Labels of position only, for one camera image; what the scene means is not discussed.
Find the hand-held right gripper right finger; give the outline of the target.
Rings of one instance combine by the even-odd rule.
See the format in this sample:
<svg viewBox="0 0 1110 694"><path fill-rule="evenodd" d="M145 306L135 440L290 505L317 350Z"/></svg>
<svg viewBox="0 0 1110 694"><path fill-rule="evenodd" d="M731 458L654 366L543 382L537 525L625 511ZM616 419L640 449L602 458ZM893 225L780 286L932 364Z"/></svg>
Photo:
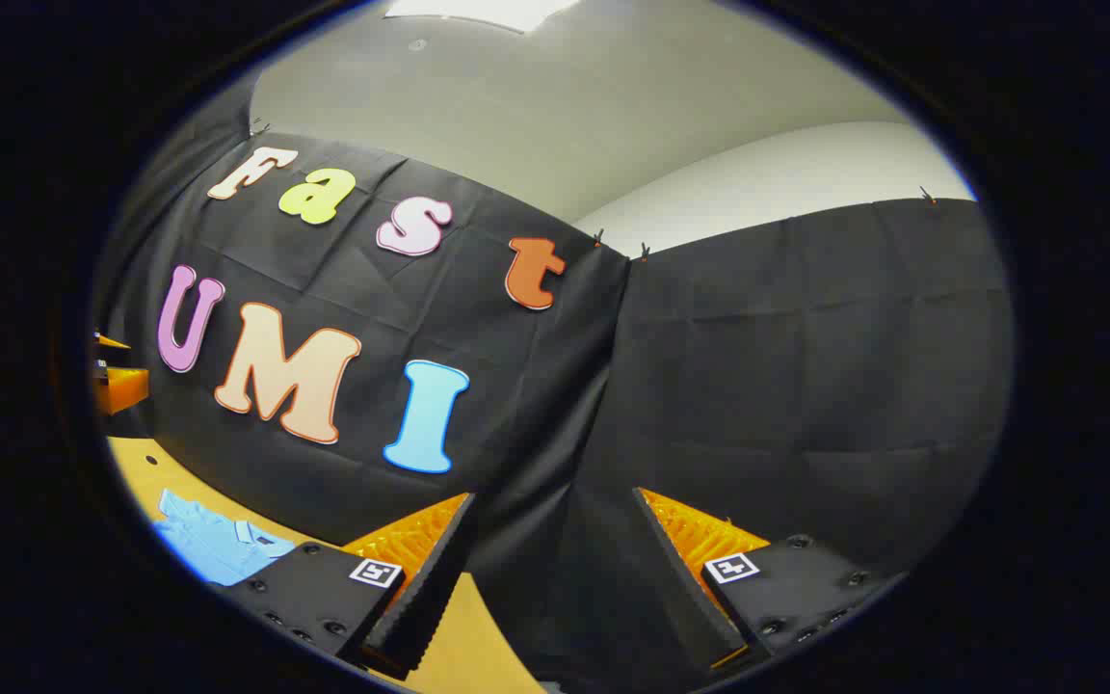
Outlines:
<svg viewBox="0 0 1110 694"><path fill-rule="evenodd" d="M643 573L706 675L803 648L907 579L807 533L761 539L645 487L633 489L630 505L650 540Z"/></svg>

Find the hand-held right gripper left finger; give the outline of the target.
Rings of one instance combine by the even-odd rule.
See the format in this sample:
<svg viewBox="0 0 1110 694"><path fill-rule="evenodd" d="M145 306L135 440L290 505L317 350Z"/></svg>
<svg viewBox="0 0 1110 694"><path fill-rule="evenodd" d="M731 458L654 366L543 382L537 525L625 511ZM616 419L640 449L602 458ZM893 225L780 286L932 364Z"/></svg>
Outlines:
<svg viewBox="0 0 1110 694"><path fill-rule="evenodd" d="M415 511L344 547L304 542L216 589L264 627L405 680L435 637L476 530L476 496Z"/></svg>

